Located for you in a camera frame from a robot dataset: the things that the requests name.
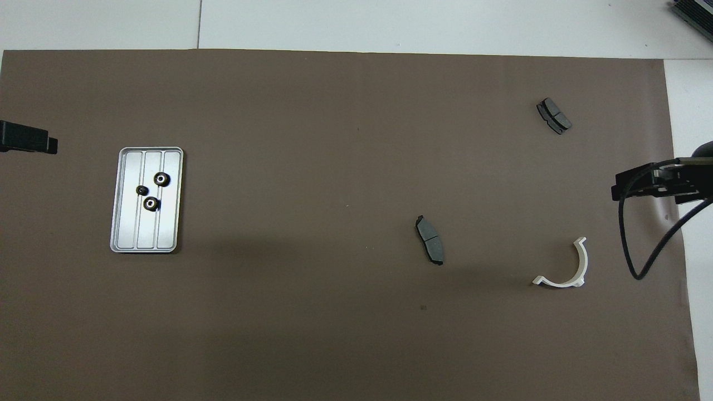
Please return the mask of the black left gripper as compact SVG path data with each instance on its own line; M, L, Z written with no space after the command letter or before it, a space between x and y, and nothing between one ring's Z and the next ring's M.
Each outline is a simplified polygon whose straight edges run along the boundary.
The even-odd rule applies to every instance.
M0 152L8 152L10 150L26 151L22 145L25 145L28 151L48 154L58 153L58 140L50 137L48 130L33 127L24 129L21 124L0 121Z

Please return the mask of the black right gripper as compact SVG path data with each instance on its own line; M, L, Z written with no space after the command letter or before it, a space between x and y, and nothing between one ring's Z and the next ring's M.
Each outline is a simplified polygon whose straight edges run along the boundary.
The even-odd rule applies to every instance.
M625 192L626 198L650 195L657 185L655 169L655 163L646 163L617 173L612 185L612 201L620 201ZM675 196L676 204L713 197L713 141L700 145L691 157L660 168L658 178L660 195Z

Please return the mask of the silver metal tray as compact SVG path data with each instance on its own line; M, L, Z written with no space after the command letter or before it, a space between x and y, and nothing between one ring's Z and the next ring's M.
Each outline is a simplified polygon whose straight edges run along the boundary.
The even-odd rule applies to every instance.
M110 249L115 253L173 253L178 248L184 151L177 146L126 147L118 153ZM163 171L170 184L158 187L153 176ZM135 192L149 188L146 196ZM145 197L156 197L160 208L143 208Z

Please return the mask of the short grey brake pad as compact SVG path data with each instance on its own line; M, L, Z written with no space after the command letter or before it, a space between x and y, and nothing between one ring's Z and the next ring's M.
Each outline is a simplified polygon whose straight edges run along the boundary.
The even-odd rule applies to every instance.
M560 107L551 98L545 98L536 105L536 109L547 126L558 135L571 129L573 124L563 114Z

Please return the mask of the grey ribbed metal device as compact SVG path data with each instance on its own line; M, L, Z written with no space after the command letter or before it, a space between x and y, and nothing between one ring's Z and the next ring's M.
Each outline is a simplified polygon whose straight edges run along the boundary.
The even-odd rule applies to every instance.
M713 37L713 0L673 0L671 10L695 30Z

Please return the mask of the long grey brake pad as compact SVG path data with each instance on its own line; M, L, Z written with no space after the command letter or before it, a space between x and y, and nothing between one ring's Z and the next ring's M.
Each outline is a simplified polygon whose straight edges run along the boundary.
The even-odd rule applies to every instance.
M425 218L425 216L420 215L417 217L415 228L429 261L436 266L443 266L444 248L435 227Z

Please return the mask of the brown paper table mat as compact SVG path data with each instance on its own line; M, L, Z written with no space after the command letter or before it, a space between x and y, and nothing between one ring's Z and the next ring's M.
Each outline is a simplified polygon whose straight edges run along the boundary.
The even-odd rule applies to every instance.
M609 192L673 157L668 100L661 60L6 52L0 119L58 153L0 154L0 401L697 401L682 238L632 279ZM115 253L150 146L178 248ZM533 285L580 237L585 284Z

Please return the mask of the white curved plastic bracket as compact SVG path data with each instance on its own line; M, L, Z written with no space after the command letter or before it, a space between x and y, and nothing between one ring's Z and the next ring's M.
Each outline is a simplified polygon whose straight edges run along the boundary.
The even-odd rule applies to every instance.
M552 288L579 288L585 284L585 276L589 267L588 251L585 247L586 237L580 237L573 242L573 246L578 254L578 268L575 274L565 282L557 283L549 280L545 276L536 276L532 280L533 285L545 285Z

